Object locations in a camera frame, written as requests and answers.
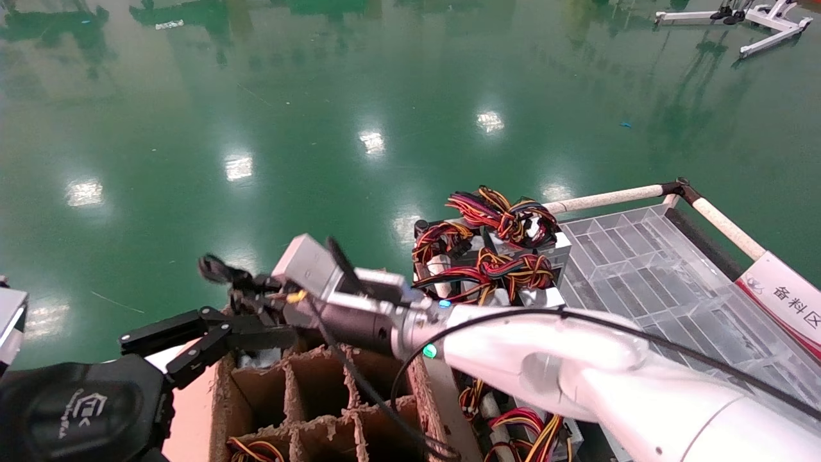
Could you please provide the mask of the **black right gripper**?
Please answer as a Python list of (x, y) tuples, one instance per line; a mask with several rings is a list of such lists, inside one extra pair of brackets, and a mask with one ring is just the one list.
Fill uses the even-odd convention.
[[(235, 316), (202, 307), (137, 328), (119, 340), (121, 355), (144, 359), (184, 346), (185, 350), (166, 365), (167, 380), (176, 389), (184, 389), (206, 368), (234, 351), (290, 348), (297, 342), (296, 330), (320, 334), (319, 320), (338, 343), (394, 356), (394, 322), (387, 314), (323, 304), (302, 292), (279, 293), (282, 284), (272, 276), (253, 275), (211, 253), (198, 259), (198, 272), (213, 284), (230, 287), (228, 306)], [(317, 308), (319, 320), (311, 307)]]

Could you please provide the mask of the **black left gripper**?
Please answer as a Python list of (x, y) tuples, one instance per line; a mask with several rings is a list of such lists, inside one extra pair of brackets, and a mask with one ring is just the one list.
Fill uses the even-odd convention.
[(138, 355), (8, 372), (3, 461), (162, 461), (172, 384)]

